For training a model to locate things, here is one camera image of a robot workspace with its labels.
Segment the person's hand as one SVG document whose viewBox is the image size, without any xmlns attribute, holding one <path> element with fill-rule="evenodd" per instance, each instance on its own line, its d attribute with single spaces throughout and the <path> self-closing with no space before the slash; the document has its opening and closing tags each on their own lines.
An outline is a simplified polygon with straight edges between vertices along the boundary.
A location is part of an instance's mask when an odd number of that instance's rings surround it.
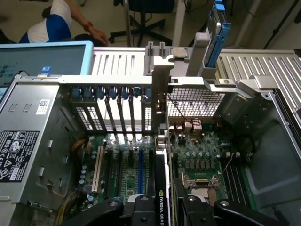
<svg viewBox="0 0 301 226">
<path fill-rule="evenodd" d="M 103 43 L 105 46 L 108 46 L 109 40 L 106 36 L 106 34 L 102 31 L 99 31 L 95 29 L 94 27 L 89 28 L 89 33 L 97 40 L 99 40 L 101 43 Z"/>
</svg>

